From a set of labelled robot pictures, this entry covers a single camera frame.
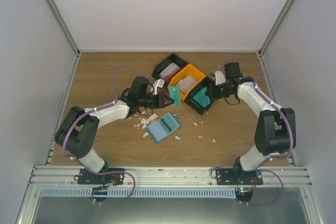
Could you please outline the teal magnetic stripe card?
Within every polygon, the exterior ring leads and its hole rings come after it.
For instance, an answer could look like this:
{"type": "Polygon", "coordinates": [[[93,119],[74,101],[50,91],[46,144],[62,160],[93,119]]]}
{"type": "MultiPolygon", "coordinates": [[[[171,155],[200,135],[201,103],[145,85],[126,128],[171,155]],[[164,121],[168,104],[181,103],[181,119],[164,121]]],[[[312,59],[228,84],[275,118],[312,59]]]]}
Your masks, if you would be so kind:
{"type": "Polygon", "coordinates": [[[167,113],[160,118],[162,125],[169,131],[174,132],[178,130],[181,125],[174,115],[167,113]]]}

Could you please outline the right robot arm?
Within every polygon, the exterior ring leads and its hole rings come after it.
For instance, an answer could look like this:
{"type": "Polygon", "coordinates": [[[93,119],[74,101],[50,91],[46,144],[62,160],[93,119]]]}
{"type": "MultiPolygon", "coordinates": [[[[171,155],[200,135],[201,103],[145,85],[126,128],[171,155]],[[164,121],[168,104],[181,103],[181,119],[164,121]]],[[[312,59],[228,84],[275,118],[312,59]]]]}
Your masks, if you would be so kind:
{"type": "Polygon", "coordinates": [[[256,79],[243,76],[238,62],[224,64],[224,70],[211,73],[215,83],[207,94],[216,100],[231,95],[244,101],[257,116],[253,147],[236,159],[233,180],[240,185],[251,175],[258,177],[258,168],[273,158],[287,158],[296,146],[296,118],[291,108],[284,108],[260,90],[256,79]]]}

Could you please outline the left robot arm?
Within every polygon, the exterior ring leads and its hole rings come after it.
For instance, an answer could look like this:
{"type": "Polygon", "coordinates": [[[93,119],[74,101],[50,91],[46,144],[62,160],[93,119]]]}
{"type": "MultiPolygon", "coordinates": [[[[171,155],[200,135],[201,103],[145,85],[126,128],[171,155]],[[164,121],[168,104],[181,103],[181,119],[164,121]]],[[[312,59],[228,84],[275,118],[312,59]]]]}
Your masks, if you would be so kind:
{"type": "Polygon", "coordinates": [[[153,110],[172,105],[174,100],[158,91],[161,87],[162,79],[151,83],[138,76],[131,87],[110,103],[89,109],[72,107],[54,136],[55,143],[62,147],[65,157],[77,160],[90,171],[90,178],[96,184],[103,184],[108,179],[108,171],[106,161],[93,149],[97,130],[131,117],[140,112],[140,108],[153,110]]]}

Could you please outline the teal cards stack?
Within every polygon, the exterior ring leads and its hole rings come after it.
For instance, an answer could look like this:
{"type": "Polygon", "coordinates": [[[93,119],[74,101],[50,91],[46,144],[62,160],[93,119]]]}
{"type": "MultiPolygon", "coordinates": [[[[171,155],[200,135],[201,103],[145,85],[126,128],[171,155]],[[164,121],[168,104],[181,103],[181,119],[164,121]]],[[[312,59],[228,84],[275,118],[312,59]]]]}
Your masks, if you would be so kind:
{"type": "Polygon", "coordinates": [[[210,98],[205,94],[205,87],[202,87],[194,95],[192,95],[192,101],[199,106],[201,109],[205,109],[208,105],[211,104],[210,98]]]}

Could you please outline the white red cards pile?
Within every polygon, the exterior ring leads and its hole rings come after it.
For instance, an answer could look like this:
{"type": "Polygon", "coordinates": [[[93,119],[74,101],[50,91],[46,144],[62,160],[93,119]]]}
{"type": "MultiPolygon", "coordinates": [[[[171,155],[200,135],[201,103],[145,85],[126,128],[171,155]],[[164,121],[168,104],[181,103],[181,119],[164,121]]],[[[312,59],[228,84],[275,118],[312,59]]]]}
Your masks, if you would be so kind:
{"type": "Polygon", "coordinates": [[[195,78],[193,78],[192,76],[188,75],[186,76],[184,79],[181,79],[176,86],[179,87],[179,90],[184,93],[187,94],[187,92],[192,88],[192,86],[197,82],[197,80],[195,78]]]}

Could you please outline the red white cards stack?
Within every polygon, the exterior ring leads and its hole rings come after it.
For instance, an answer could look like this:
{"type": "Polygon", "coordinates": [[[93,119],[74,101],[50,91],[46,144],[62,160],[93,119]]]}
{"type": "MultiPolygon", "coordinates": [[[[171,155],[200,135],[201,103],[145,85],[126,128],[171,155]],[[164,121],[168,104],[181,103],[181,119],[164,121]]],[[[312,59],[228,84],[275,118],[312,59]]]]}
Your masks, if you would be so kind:
{"type": "Polygon", "coordinates": [[[171,63],[166,68],[164,68],[160,73],[159,77],[164,81],[169,82],[170,79],[181,69],[177,64],[171,63]]]}

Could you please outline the right black bin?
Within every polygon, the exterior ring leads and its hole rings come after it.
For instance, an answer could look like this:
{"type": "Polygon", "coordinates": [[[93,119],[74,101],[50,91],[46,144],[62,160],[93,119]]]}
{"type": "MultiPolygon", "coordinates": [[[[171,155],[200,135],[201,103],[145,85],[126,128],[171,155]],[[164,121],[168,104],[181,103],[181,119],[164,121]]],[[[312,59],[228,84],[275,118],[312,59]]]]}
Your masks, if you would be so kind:
{"type": "Polygon", "coordinates": [[[199,115],[203,115],[214,102],[214,99],[207,95],[207,91],[210,90],[214,83],[214,80],[210,77],[205,77],[188,93],[184,102],[199,115]]]}

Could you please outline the black bin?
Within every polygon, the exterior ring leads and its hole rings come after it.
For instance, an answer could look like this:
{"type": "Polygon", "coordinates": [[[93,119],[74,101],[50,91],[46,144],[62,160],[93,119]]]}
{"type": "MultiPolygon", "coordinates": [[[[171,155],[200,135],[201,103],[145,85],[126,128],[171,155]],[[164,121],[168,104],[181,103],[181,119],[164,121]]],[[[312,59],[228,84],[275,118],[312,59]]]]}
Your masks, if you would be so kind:
{"type": "Polygon", "coordinates": [[[177,54],[172,53],[155,66],[152,77],[164,80],[164,86],[167,87],[173,76],[188,65],[188,62],[180,58],[177,54]]]}
{"type": "Polygon", "coordinates": [[[205,77],[188,93],[184,102],[199,115],[203,115],[214,102],[214,99],[207,95],[207,91],[210,90],[214,83],[214,80],[210,77],[205,77]]]}

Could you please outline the left black bin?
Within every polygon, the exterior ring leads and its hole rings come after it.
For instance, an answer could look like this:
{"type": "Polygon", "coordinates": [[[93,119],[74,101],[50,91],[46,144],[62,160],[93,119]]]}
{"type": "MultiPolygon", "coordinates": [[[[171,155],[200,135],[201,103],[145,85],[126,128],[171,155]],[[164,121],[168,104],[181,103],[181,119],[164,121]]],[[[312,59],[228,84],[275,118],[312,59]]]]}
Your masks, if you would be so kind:
{"type": "Polygon", "coordinates": [[[164,80],[164,86],[167,87],[173,76],[188,65],[188,62],[180,58],[177,54],[172,53],[155,66],[152,77],[164,80]]]}

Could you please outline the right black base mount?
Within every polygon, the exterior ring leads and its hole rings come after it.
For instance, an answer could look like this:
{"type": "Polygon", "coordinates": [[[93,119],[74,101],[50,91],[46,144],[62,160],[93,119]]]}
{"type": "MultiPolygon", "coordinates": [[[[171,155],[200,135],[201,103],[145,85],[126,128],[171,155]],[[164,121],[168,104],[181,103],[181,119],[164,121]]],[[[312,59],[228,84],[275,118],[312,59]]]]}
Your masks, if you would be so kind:
{"type": "Polygon", "coordinates": [[[255,171],[239,173],[233,168],[214,167],[211,170],[211,177],[216,179],[217,185],[254,186],[264,183],[255,171]]]}

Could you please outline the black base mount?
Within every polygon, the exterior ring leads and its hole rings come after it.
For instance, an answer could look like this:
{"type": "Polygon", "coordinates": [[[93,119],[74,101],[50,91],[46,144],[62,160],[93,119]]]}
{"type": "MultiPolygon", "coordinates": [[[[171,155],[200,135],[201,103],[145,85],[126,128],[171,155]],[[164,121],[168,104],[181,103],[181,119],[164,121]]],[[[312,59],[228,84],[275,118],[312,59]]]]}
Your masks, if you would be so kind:
{"type": "Polygon", "coordinates": [[[116,186],[122,185],[124,180],[123,168],[107,168],[103,173],[110,173],[109,175],[96,175],[86,169],[80,169],[78,175],[74,176],[74,180],[79,185],[101,185],[101,186],[116,186]]]}
{"type": "Polygon", "coordinates": [[[239,173],[233,168],[214,167],[211,170],[211,177],[216,179],[217,185],[254,186],[264,183],[255,171],[239,173]]]}

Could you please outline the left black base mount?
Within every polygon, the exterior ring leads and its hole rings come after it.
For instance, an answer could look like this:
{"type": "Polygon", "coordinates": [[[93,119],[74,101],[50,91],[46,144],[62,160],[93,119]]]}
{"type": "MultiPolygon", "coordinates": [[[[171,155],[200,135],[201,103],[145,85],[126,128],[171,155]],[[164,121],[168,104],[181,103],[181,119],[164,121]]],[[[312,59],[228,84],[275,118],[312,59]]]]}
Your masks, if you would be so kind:
{"type": "Polygon", "coordinates": [[[80,169],[78,175],[74,176],[74,180],[79,185],[101,185],[101,186],[116,186],[122,185],[124,180],[123,168],[107,168],[103,173],[110,173],[109,175],[96,175],[86,169],[80,169]]]}

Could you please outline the aluminium front rail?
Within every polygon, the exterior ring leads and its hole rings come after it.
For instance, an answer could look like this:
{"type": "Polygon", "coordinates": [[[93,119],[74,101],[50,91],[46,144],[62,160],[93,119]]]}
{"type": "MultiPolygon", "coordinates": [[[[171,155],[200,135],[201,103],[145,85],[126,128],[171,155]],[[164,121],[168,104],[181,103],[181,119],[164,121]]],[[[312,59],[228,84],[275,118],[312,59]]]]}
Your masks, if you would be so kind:
{"type": "MultiPolygon", "coordinates": [[[[28,184],[30,186],[78,186],[73,179],[80,172],[80,166],[35,166],[28,184]]],[[[122,187],[151,188],[233,188],[235,185],[224,181],[218,185],[215,179],[209,175],[209,167],[148,167],[148,166],[126,166],[125,171],[133,175],[125,176],[122,187]]],[[[305,167],[265,167],[265,170],[275,173],[262,172],[263,184],[259,187],[280,187],[281,184],[276,178],[280,177],[285,187],[312,187],[311,180],[305,167]]]]}

